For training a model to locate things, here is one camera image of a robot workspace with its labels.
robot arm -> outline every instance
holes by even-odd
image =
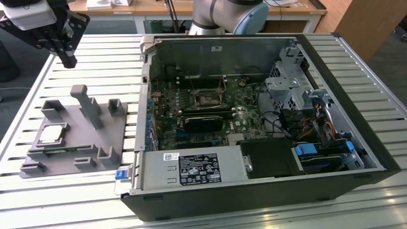
[[[75,68],[73,52],[89,17],[69,10],[67,0],[0,0],[5,16],[0,29],[37,49],[57,55],[65,68]]]
[[[259,32],[268,15],[263,0],[195,0],[189,35]]]

power supply label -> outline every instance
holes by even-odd
[[[179,182],[183,186],[221,181],[217,154],[179,156]]]

blue latch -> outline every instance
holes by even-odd
[[[128,179],[128,171],[127,170],[117,170],[115,174],[116,180],[124,180]]]
[[[309,155],[309,154],[317,154],[315,145],[312,143],[299,144],[295,147],[295,152],[296,152],[297,156],[300,156],[300,155]]]
[[[352,144],[352,142],[345,142],[345,146],[348,147],[349,151],[352,152],[355,150],[355,146]]]

aluminum table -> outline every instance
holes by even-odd
[[[407,110],[341,38],[307,34],[333,76],[373,128],[403,171],[331,201],[204,217],[143,222],[119,200],[129,182],[115,171],[21,179],[20,165],[41,124],[45,100],[77,104],[73,84],[88,85],[99,103],[128,105],[123,165],[133,162],[141,64],[141,35],[85,35],[79,63],[65,69],[51,56],[0,144],[0,228],[208,229],[208,228],[401,228],[407,227]],[[315,81],[323,87],[311,71]]]

motherboard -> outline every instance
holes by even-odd
[[[256,107],[259,82],[243,75],[151,83],[159,149],[231,146],[268,138]]]

